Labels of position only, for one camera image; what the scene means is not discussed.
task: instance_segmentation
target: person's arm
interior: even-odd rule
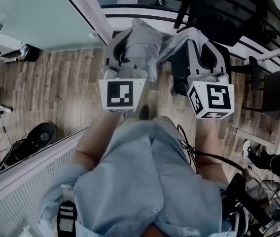
[[[207,154],[222,156],[222,148],[217,134],[215,120],[196,120],[195,150]],[[229,184],[220,160],[208,156],[195,156],[196,167],[203,178],[213,182]]]
[[[102,111],[78,141],[71,162],[93,170],[105,153],[120,116],[121,113]]]

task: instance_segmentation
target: light blue shirt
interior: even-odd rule
[[[52,234],[66,184],[75,193],[76,236],[137,237],[151,223],[175,237],[234,236],[222,222],[220,184],[194,172],[177,136],[158,119],[132,123],[115,131],[93,171],[60,167],[40,202],[43,234]]]

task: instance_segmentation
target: wooden floor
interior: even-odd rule
[[[0,61],[0,103],[14,110],[3,114],[0,120],[0,159],[9,150],[10,143],[23,138],[41,122],[54,123],[58,139],[88,126],[102,109],[98,86],[98,79],[102,78],[102,57],[103,50],[86,49],[43,52],[35,63]],[[231,58],[231,62],[241,65],[236,58]],[[242,166],[247,166],[249,161],[243,159],[244,139],[236,135],[236,129],[274,142],[278,128],[276,120],[241,109],[242,105],[259,107],[262,100],[261,92],[252,92],[245,81],[245,75],[232,74],[235,112],[218,122],[224,156]],[[193,109],[186,97],[171,96],[172,82],[170,64],[166,62],[158,67],[158,80],[148,83],[141,102],[147,102],[157,115],[167,115],[175,124],[181,124],[193,145]],[[236,172],[229,165],[224,169],[229,179]]]

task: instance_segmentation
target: white cube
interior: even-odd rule
[[[197,119],[223,119],[234,112],[234,85],[194,81],[187,93]]]
[[[146,79],[99,80],[102,106],[111,112],[135,112]]]

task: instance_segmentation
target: sneaker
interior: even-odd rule
[[[245,140],[243,144],[243,157],[244,159],[248,159],[248,154],[253,153],[252,148],[250,147],[250,141]]]
[[[149,107],[148,105],[143,105],[139,112],[139,119],[140,120],[149,120]]]
[[[256,151],[256,155],[262,156],[263,154],[267,154],[266,147],[263,145],[260,145],[259,149]]]

